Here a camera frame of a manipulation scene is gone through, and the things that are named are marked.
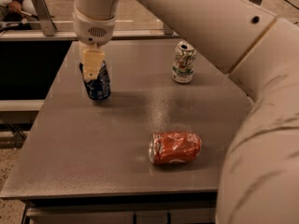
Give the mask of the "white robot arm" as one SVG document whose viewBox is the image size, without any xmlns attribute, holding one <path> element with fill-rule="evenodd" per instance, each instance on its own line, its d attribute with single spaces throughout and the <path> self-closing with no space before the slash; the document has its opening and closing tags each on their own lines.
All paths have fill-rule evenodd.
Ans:
<svg viewBox="0 0 299 224">
<path fill-rule="evenodd" d="M 247 0 L 136 0 L 211 64 L 253 107 L 221 146 L 216 224 L 299 223 L 298 28 Z M 85 44 L 112 37 L 119 0 L 74 0 Z"/>
</svg>

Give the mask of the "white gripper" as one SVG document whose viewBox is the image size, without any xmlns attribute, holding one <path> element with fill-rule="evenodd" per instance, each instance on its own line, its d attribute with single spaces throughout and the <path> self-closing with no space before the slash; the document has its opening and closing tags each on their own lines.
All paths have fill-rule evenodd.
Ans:
<svg viewBox="0 0 299 224">
<path fill-rule="evenodd" d="M 100 46 L 109 42 L 113 36 L 116 20 L 95 20 L 74 8 L 73 25 L 78 37 L 80 62 L 83 65 L 83 79 L 87 82 L 97 79 L 105 53 Z"/>
</svg>

